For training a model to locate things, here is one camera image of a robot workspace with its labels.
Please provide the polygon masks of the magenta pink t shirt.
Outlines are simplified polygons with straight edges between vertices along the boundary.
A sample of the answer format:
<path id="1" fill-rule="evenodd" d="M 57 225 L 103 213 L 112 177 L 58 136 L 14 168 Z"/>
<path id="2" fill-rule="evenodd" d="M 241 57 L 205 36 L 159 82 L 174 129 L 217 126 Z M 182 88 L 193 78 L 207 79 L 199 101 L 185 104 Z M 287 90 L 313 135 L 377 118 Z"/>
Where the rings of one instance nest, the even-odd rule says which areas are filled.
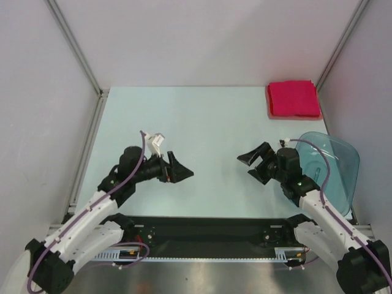
<path id="1" fill-rule="evenodd" d="M 319 119 L 317 90 L 310 80 L 272 82 L 266 87 L 269 115 L 282 119 Z"/>

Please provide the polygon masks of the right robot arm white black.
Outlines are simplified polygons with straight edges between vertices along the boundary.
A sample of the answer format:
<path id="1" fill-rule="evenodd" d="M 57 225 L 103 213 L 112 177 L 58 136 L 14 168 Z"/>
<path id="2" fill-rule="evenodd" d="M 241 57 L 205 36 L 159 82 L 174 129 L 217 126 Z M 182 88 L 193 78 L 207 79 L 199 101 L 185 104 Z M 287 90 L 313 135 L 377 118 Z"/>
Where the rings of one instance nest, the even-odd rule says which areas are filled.
<path id="1" fill-rule="evenodd" d="M 264 142 L 237 159 L 251 166 L 248 173 L 262 184 L 274 179 L 294 205 L 306 211 L 311 219 L 283 229 L 283 240 L 290 246 L 299 243 L 310 248 L 336 274 L 344 293 L 391 293 L 391 265 L 387 246 L 381 240 L 370 240 L 337 211 L 324 193 L 324 187 L 306 176 L 295 148 L 274 151 Z"/>

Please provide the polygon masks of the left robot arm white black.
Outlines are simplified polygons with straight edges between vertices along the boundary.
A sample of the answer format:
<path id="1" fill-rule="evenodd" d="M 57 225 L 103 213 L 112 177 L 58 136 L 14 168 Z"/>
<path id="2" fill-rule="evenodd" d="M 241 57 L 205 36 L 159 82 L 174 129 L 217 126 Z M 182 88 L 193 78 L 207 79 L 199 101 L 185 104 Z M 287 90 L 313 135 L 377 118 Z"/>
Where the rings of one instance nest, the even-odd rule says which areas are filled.
<path id="1" fill-rule="evenodd" d="M 25 247 L 29 252 L 28 293 L 62 293 L 79 270 L 95 255 L 121 243 L 135 239 L 132 222 L 116 211 L 134 193 L 136 185 L 158 179 L 162 183 L 178 183 L 194 175 L 178 162 L 173 152 L 168 160 L 158 154 L 146 158 L 144 148 L 126 148 L 85 207 L 44 241 L 32 239 Z"/>

